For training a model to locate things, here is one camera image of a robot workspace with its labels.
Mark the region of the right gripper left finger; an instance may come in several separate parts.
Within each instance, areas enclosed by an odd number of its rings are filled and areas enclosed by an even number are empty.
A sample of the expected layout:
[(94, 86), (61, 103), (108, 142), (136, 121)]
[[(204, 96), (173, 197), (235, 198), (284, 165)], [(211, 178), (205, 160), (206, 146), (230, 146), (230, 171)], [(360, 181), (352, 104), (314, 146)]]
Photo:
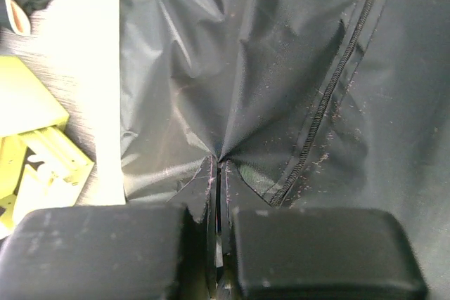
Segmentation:
[(169, 202), (171, 299), (213, 299), (216, 294), (217, 164), (206, 157)]

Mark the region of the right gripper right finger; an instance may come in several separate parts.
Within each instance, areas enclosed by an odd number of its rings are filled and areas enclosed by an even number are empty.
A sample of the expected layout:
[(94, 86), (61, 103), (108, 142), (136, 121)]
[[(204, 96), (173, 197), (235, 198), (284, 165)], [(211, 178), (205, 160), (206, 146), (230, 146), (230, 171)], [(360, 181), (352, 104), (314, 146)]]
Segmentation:
[(231, 246), (232, 214), (243, 203), (245, 181), (238, 167), (227, 160), (221, 165), (220, 180), (220, 233), (223, 273), (219, 279), (220, 299), (241, 299), (236, 282), (235, 258)]

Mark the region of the yellow hard-shell suitcase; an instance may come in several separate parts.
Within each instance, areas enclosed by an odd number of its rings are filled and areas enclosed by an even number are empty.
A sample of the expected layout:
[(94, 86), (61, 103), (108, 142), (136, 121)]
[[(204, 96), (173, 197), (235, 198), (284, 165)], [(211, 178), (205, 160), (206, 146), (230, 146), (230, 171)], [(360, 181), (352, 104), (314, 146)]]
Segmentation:
[(120, 0), (126, 203), (30, 214), (34, 299), (171, 299), (169, 200), (245, 181), (241, 299), (449, 298), (449, 0)]

